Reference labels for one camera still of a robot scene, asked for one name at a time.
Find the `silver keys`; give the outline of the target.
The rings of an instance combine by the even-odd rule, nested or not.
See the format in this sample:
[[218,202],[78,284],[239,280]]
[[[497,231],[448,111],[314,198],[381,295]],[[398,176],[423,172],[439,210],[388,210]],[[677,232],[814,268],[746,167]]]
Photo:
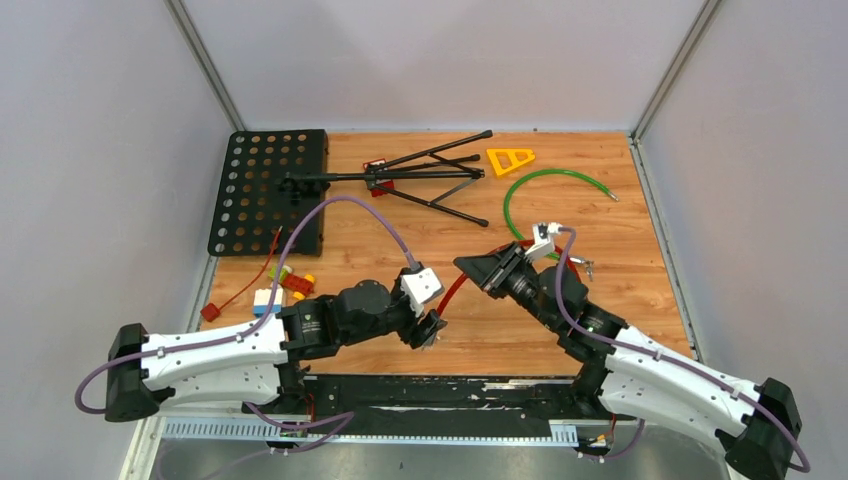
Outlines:
[[569,259],[574,265],[580,265],[584,268],[590,282],[594,281],[594,262],[582,256],[570,255]]

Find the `red cable lock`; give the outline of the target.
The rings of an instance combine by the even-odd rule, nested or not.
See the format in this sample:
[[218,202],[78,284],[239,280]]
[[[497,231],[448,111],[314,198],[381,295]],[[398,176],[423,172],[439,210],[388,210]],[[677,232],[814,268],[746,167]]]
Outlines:
[[[529,247],[529,246],[531,246],[531,245],[532,245],[532,241],[531,241],[531,240],[526,240],[526,239],[525,239],[525,240],[518,240],[517,242],[518,242],[518,243],[519,243],[522,247]],[[501,245],[501,246],[499,246],[499,247],[495,248],[494,250],[490,251],[489,253],[496,253],[496,252],[498,252],[498,251],[500,251],[500,250],[503,250],[503,249],[507,248],[507,246],[508,246],[507,244]],[[561,253],[562,253],[562,249],[561,249],[560,247],[558,247],[558,246],[554,246],[554,252],[553,252],[553,253],[554,253],[554,256],[556,257],[556,258],[555,258],[555,260],[557,260],[557,261],[558,261],[558,259],[559,259],[559,254],[561,254]],[[572,262],[571,258],[569,258],[569,259],[567,259],[567,260],[566,260],[566,267],[567,267],[567,269],[568,269],[569,271],[571,271],[571,272],[572,272],[572,273],[576,276],[576,279],[577,279],[577,281],[578,281],[578,282],[583,283],[583,282],[582,282],[582,279],[581,279],[581,277],[580,277],[580,274],[579,274],[579,272],[578,272],[577,268],[575,267],[575,265],[573,264],[573,262]],[[465,275],[465,274],[460,274],[460,275],[459,275],[459,277],[458,277],[458,278],[457,278],[457,279],[456,279],[456,280],[455,280],[455,281],[451,284],[451,286],[448,288],[448,290],[446,291],[446,293],[443,295],[443,297],[442,297],[441,301],[439,302],[438,306],[436,307],[437,313],[439,313],[439,314],[441,315],[441,314],[443,314],[443,313],[445,312],[445,310],[447,309],[447,307],[448,307],[449,303],[450,303],[450,302],[451,302],[451,300],[453,299],[454,295],[455,295],[455,294],[459,291],[459,289],[462,287],[462,285],[463,285],[463,284],[464,284],[467,280],[468,280],[467,275]]]

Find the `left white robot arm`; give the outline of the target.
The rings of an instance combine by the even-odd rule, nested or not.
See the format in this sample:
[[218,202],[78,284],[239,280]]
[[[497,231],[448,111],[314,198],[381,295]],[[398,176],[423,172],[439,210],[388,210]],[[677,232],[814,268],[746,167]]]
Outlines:
[[296,412],[307,390],[300,362],[392,333],[420,348],[446,324],[427,307],[443,291],[431,271],[421,271],[399,276],[392,288],[363,280],[232,327],[163,335],[140,323],[125,325],[108,354],[104,418],[130,422],[203,402]]

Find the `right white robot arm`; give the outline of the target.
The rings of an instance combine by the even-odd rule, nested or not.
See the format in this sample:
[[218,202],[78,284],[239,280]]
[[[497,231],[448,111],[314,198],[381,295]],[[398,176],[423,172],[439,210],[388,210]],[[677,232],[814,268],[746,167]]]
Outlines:
[[453,263],[490,297],[514,300],[581,363],[570,392],[580,415],[655,423],[718,451],[747,479],[802,469],[792,462],[802,423],[786,384],[737,378],[662,346],[591,302],[568,266],[537,270],[518,242]]

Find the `yellow plastic triangle piece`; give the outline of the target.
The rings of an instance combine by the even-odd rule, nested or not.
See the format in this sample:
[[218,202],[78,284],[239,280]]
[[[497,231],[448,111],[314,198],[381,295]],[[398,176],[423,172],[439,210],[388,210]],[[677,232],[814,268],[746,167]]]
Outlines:
[[532,164],[536,159],[535,152],[529,148],[491,148],[486,150],[486,155],[498,179]]

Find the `red yellow toy brick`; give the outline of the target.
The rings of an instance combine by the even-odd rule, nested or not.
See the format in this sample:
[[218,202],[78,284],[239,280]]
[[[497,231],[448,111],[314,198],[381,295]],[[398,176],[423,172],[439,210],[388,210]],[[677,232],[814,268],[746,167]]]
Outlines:
[[315,277],[311,274],[298,276],[293,273],[287,274],[281,285],[292,293],[296,301],[304,300],[310,296],[315,289]]

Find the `green toy brick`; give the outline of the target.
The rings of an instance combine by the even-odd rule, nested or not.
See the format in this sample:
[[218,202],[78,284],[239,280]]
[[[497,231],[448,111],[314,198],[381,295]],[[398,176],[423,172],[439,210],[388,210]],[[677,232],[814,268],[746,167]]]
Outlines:
[[293,273],[293,269],[289,265],[283,265],[282,267],[272,266],[268,270],[268,278],[271,281],[276,281],[278,284],[282,284],[285,278]]

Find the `black perforated music stand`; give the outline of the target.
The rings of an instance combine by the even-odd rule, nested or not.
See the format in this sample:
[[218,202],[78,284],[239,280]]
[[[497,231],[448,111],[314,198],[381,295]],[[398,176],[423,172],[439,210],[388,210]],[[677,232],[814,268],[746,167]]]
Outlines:
[[469,221],[488,221],[450,208],[446,198],[485,176],[478,154],[449,159],[446,150],[488,139],[484,130],[396,159],[377,160],[357,172],[328,169],[329,137],[323,129],[237,131],[228,142],[215,200],[207,251],[216,257],[269,253],[274,230],[278,246],[336,183],[356,182],[368,192],[395,197]]

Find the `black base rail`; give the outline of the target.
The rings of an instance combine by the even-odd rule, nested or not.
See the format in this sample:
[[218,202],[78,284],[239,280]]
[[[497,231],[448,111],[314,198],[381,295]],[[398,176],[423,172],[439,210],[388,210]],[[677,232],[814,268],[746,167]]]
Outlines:
[[351,412],[345,435],[535,438],[549,434],[552,420],[608,424],[612,414],[572,383],[570,376],[318,374],[300,394],[260,410],[315,420]]

